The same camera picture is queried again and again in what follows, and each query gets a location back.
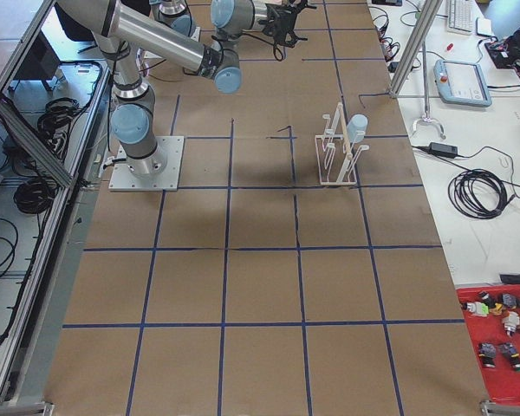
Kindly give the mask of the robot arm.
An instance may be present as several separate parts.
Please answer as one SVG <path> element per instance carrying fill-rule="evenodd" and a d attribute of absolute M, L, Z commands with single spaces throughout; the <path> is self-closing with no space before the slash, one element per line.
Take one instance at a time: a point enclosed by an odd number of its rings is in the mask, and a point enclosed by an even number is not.
<path fill-rule="evenodd" d="M 153 18 L 184 36 L 196 29 L 186 1 L 151 1 Z M 302 40 L 295 33 L 296 20 L 305 9 L 315 6 L 307 1 L 212 1 L 211 23 L 217 37 L 223 41 L 235 40 L 250 32 L 260 32 L 270 38 L 274 47 L 293 48 Z"/>
<path fill-rule="evenodd" d="M 127 171 L 136 178 L 155 179 L 170 162 L 153 131 L 155 94 L 138 61 L 141 50 L 213 80 L 224 94 L 241 86 L 234 42 L 216 40 L 206 46 L 195 39 L 197 25 L 185 1 L 150 1 L 145 11 L 122 1 L 60 1 L 58 6 L 91 32 L 107 60 L 119 102 L 109 129 L 125 152 Z"/>

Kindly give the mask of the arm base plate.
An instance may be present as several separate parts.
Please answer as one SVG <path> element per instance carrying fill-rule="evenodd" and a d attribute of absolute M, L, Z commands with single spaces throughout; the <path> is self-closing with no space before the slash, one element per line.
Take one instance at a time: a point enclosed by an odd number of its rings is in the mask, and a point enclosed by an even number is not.
<path fill-rule="evenodd" d="M 157 136 L 157 148 L 146 159 L 132 159 L 120 144 L 109 181 L 113 192 L 175 192 L 179 187 L 181 162 L 184 153 L 184 136 Z"/>

